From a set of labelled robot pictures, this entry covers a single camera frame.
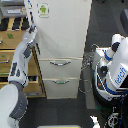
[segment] drawer handle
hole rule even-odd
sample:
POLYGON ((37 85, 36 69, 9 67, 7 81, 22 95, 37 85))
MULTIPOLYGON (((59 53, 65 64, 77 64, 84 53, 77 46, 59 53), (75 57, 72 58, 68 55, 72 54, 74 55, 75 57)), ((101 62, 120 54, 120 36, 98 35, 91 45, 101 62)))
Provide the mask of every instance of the drawer handle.
POLYGON ((54 82, 56 84, 66 84, 66 83, 70 82, 70 80, 57 80, 57 81, 52 81, 52 82, 54 82))
POLYGON ((1 61, 0 64, 5 64, 5 63, 8 63, 9 62, 9 59, 7 61, 1 61))
POLYGON ((64 65, 67 65, 67 64, 71 63, 71 61, 64 62, 63 64, 58 64, 55 61, 50 61, 50 63, 54 64, 54 65, 57 65, 57 66, 64 66, 64 65))

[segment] wooden drawer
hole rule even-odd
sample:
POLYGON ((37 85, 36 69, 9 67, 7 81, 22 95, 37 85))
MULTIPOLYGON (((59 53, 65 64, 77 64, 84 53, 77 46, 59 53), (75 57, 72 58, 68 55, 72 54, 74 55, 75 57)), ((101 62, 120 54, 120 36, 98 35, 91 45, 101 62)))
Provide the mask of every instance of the wooden drawer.
POLYGON ((3 31, 0 32, 0 49, 15 49, 22 41, 25 31, 3 31))
MULTIPOLYGON (((0 66, 0 77, 8 76, 11 66, 0 66)), ((28 66, 28 76, 39 75, 37 66, 28 66)))
MULTIPOLYGON (((11 66, 14 50, 0 50, 0 66, 11 66)), ((35 65, 34 57, 32 56, 29 65, 35 65)))
MULTIPOLYGON (((8 82, 0 82, 0 89, 7 84, 8 82)), ((34 81, 29 81, 28 86, 24 88, 23 91, 24 93, 26 93, 27 96, 42 95, 39 77, 37 76, 36 80, 34 81)))

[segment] chest of drawers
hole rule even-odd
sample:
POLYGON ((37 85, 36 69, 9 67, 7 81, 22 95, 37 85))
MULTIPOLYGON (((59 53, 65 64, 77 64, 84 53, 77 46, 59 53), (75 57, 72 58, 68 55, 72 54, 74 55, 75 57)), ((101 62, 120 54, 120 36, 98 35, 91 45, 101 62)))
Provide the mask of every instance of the chest of drawers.
POLYGON ((31 9, 24 0, 29 23, 31 11, 38 30, 37 56, 47 99, 77 98, 92 0, 30 3, 31 9))
MULTIPOLYGON (((10 72, 15 48, 22 41, 24 30, 12 31, 14 18, 9 19, 8 29, 0 31, 0 88, 8 84, 7 78, 10 72)), ((45 97, 40 68, 38 65, 35 48, 32 49, 32 57, 28 65, 29 83, 24 88, 24 93, 28 97, 45 97)))

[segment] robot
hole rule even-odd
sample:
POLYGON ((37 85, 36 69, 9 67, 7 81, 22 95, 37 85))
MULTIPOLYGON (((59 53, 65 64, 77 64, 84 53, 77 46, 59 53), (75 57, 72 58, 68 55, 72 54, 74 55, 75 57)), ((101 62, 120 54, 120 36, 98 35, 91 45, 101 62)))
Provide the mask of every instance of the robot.
POLYGON ((28 62, 35 45, 37 29, 32 23, 17 46, 8 76, 8 85, 0 90, 0 128, 19 128, 19 121, 27 109, 27 98, 23 88, 28 85, 28 62))
MULTIPOLYGON (((128 34, 128 10, 120 19, 128 34)), ((116 106, 128 93, 128 37, 115 34, 111 47, 96 48, 92 63, 95 96, 106 105, 116 106)))

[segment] drawer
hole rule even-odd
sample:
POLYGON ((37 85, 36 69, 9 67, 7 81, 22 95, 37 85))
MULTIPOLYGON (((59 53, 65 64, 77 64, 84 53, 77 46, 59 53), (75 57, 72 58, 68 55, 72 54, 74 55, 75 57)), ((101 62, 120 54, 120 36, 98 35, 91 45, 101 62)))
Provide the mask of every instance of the drawer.
POLYGON ((15 49, 22 39, 2 39, 0 49, 15 49))
POLYGON ((63 78, 80 77, 82 59, 76 60, 39 60, 40 70, 43 79, 45 78, 63 78))
MULTIPOLYGON (((8 76, 10 72, 11 66, 0 66, 0 77, 1 76, 8 76)), ((35 76, 39 75, 37 66, 28 66, 28 76, 35 76)))
MULTIPOLYGON (((0 66, 11 66, 14 50, 0 50, 0 66)), ((34 57, 32 56, 29 65, 35 65, 34 57)))
POLYGON ((0 32, 0 49, 15 49, 22 41, 25 31, 3 31, 0 32))
POLYGON ((79 79, 43 79, 47 99, 77 98, 79 79))
POLYGON ((39 59, 47 59, 47 58, 54 59, 54 58, 68 58, 68 57, 83 57, 86 34, 84 34, 83 37, 84 39, 79 38, 79 40, 77 41, 75 38, 73 41, 71 41, 70 40, 71 37, 69 37, 69 40, 65 39, 66 41, 62 41, 60 39, 57 42, 53 40, 49 40, 51 38, 48 38, 48 41, 47 41, 41 36, 36 37, 36 41, 38 42, 38 46, 40 49, 40 55, 37 54, 38 58, 39 59))
MULTIPOLYGON (((7 84, 8 82, 0 82, 0 89, 7 84)), ((24 93, 26 93, 27 96, 41 95, 42 89, 40 87, 39 77, 36 76, 36 79, 29 81, 28 86, 24 88, 23 91, 24 93)))

